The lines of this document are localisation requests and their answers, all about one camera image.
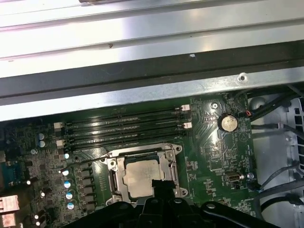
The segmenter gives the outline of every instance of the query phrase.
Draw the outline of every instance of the cable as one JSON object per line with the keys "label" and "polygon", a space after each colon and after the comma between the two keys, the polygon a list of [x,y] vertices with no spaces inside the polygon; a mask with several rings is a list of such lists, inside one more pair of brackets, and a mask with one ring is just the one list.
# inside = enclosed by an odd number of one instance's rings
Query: cable
{"label": "cable", "polygon": [[238,101],[238,98],[239,98],[242,94],[245,94],[245,93],[247,93],[247,92],[250,91],[250,90],[251,90],[251,89],[244,89],[244,90],[241,90],[240,92],[238,92],[238,93],[233,97],[233,100],[234,100],[235,104],[238,106],[238,108],[239,108],[242,112],[246,113],[246,115],[247,115],[248,117],[252,116],[252,113],[251,113],[249,110],[247,110],[247,109]]}
{"label": "cable", "polygon": [[253,208],[254,208],[254,211],[256,212],[256,217],[261,220],[264,220],[263,215],[262,215],[262,210],[261,210],[260,199],[267,197],[267,196],[277,194],[277,193],[297,189],[297,188],[300,188],[303,186],[304,186],[304,178],[302,178],[300,180],[292,181],[292,182],[289,182],[286,184],[281,184],[281,185],[275,186],[273,188],[269,188],[269,189],[261,192],[260,194],[258,194],[257,196],[255,196],[253,198]]}
{"label": "cable", "polygon": [[65,170],[67,170],[68,168],[71,168],[71,167],[74,167],[74,166],[80,166],[80,165],[83,165],[83,164],[96,162],[96,161],[99,161],[99,160],[102,160],[102,159],[105,159],[105,157],[102,156],[100,158],[95,158],[95,159],[91,159],[91,160],[85,160],[85,161],[81,161],[81,162],[71,163],[71,164],[68,164],[65,168],[61,169],[59,172],[63,172]]}
{"label": "cable", "polygon": [[264,187],[270,182],[272,181],[275,177],[277,177],[278,175],[280,175],[282,172],[286,171],[286,170],[292,170],[292,169],[296,169],[297,167],[299,167],[300,162],[299,161],[294,161],[292,165],[290,166],[286,166],[286,167],[282,167],[279,170],[275,171],[273,174],[271,174],[268,179],[261,185],[260,189],[264,189]]}
{"label": "cable", "polygon": [[300,97],[304,98],[304,93],[301,92],[298,88],[294,87],[293,85],[287,85],[291,90],[293,90],[296,94]]}
{"label": "cable", "polygon": [[[251,128],[255,129],[255,130],[279,129],[279,125],[276,124],[276,123],[263,124],[263,125],[251,125]],[[303,132],[300,132],[299,130],[297,130],[297,129],[289,126],[289,125],[286,125],[286,124],[282,124],[282,129],[285,130],[285,131],[290,131],[290,132],[296,134],[299,138],[304,140],[304,133]]]}
{"label": "cable", "polygon": [[297,195],[293,194],[287,194],[286,196],[279,196],[279,197],[274,197],[270,200],[267,200],[265,203],[261,205],[261,211],[263,212],[266,208],[269,206],[279,203],[279,202],[289,202],[290,204],[295,204],[295,205],[304,205],[304,203],[300,200],[300,197]]}
{"label": "cable", "polygon": [[300,167],[296,167],[295,169],[300,175],[304,176],[304,172],[300,169]]}
{"label": "cable", "polygon": [[282,106],[286,102],[291,101],[297,97],[299,97],[298,94],[283,94],[283,95],[277,97],[276,99],[272,100],[268,104],[266,104],[256,110],[253,110],[253,112],[255,114],[251,117],[251,121],[255,121],[255,120],[267,115],[268,113],[274,111],[275,109]]}

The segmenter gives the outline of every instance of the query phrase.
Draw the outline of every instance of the green circuit board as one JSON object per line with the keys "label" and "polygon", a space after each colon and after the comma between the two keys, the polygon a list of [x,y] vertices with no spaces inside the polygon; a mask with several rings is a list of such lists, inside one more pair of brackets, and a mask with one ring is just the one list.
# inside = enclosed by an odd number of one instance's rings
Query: green circuit board
{"label": "green circuit board", "polygon": [[[24,179],[38,177],[31,216],[52,209],[55,216],[48,227],[61,227],[101,209],[111,198],[108,169],[101,161],[72,167],[65,175],[60,170],[111,150],[155,143],[182,146],[176,159],[180,186],[189,192],[186,198],[197,205],[216,200],[254,216],[251,202],[256,193],[247,187],[256,180],[253,140],[250,120],[239,108],[247,107],[246,96],[238,103],[222,93],[10,122],[2,149],[7,160],[18,161]],[[180,109],[183,105],[189,109]],[[235,131],[218,128],[224,113],[237,118]],[[228,180],[227,173],[233,172],[240,175],[239,181]],[[51,192],[42,198],[45,188]]]}

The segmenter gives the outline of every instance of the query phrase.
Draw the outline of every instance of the metal rail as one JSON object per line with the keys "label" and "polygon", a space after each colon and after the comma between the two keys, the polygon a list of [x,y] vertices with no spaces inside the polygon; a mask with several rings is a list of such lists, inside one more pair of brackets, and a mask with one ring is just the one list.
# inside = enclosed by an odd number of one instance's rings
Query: metal rail
{"label": "metal rail", "polygon": [[0,121],[304,81],[304,67],[0,106]]}
{"label": "metal rail", "polygon": [[0,77],[304,39],[302,0],[0,3]]}

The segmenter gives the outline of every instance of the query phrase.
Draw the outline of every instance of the cpu socket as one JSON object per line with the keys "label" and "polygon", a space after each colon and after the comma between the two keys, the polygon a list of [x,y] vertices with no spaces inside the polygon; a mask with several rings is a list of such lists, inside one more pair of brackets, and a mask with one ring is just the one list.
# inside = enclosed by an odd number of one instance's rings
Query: cpu socket
{"label": "cpu socket", "polygon": [[153,196],[152,180],[173,181],[176,197],[188,195],[180,188],[176,155],[180,145],[160,143],[111,151],[102,163],[109,170],[112,197],[106,202],[136,203],[139,198]]}

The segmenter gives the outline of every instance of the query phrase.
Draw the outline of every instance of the black ram slot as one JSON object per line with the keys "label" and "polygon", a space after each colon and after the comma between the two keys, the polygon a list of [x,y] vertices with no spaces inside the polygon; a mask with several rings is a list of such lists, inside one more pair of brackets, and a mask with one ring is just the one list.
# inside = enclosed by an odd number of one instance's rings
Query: black ram slot
{"label": "black ram slot", "polygon": [[132,134],[118,134],[116,136],[109,136],[109,137],[99,137],[91,140],[78,140],[71,142],[70,145],[80,145],[80,144],[90,144],[90,143],[101,143],[101,142],[109,142],[109,141],[121,141],[125,139],[130,139],[136,141],[137,138],[144,137],[144,136],[152,136],[155,137],[156,135],[162,135],[167,132],[176,132],[180,131],[182,129],[179,129],[177,126],[174,126],[172,128],[161,128],[159,130],[155,131],[146,131],[141,133],[132,133]]}
{"label": "black ram slot", "polygon": [[161,110],[156,110],[156,111],[147,111],[147,112],[142,112],[142,113],[132,113],[132,114],[117,114],[113,116],[107,116],[107,117],[92,117],[84,120],[78,120],[78,121],[72,121],[67,123],[67,125],[72,125],[72,124],[82,124],[82,123],[95,123],[95,122],[100,122],[100,121],[109,121],[109,120],[117,120],[117,119],[122,119],[122,118],[132,118],[132,117],[145,117],[145,116],[153,116],[153,115],[160,115],[160,114],[171,114],[178,109],[175,108],[167,108],[167,109],[161,109]]}
{"label": "black ram slot", "polygon": [[98,134],[87,134],[87,135],[80,135],[80,136],[70,136],[70,140],[77,141],[77,140],[91,140],[91,139],[98,139],[101,137],[107,137],[107,136],[115,136],[115,135],[124,135],[124,134],[132,134],[132,133],[145,133],[149,131],[156,131],[161,130],[164,128],[177,128],[177,123],[167,123],[167,124],[159,124],[159,125],[153,125],[150,127],[144,127],[138,126],[134,129],[128,129],[128,130],[117,130],[113,129],[113,131],[106,132],[106,133],[98,133]]}
{"label": "black ram slot", "polygon": [[104,124],[101,124],[100,126],[87,126],[87,127],[79,127],[79,128],[69,128],[69,130],[72,130],[73,132],[83,132],[83,131],[94,131],[97,128],[100,129],[107,129],[107,128],[113,128],[113,127],[119,127],[119,126],[130,126],[134,124],[145,124],[145,123],[151,123],[155,121],[174,121],[174,120],[179,120],[178,117],[176,116],[164,116],[162,118],[153,118],[153,119],[144,119],[144,120],[132,120],[132,121],[127,121],[127,122],[117,122],[117,123],[107,123],[103,122]]}
{"label": "black ram slot", "polygon": [[100,148],[100,147],[105,147],[105,146],[116,146],[116,145],[127,145],[128,143],[141,143],[141,142],[146,142],[147,140],[160,140],[162,142],[166,140],[171,140],[174,137],[177,136],[184,136],[186,134],[185,131],[179,131],[175,133],[168,133],[168,134],[162,134],[160,136],[156,137],[146,137],[146,138],[140,138],[140,139],[130,139],[130,140],[121,140],[121,141],[109,141],[109,142],[96,142],[96,143],[88,143],[88,144],[83,144],[83,145],[78,145],[78,146],[73,146],[73,150],[87,150],[87,149],[93,149],[93,148]]}

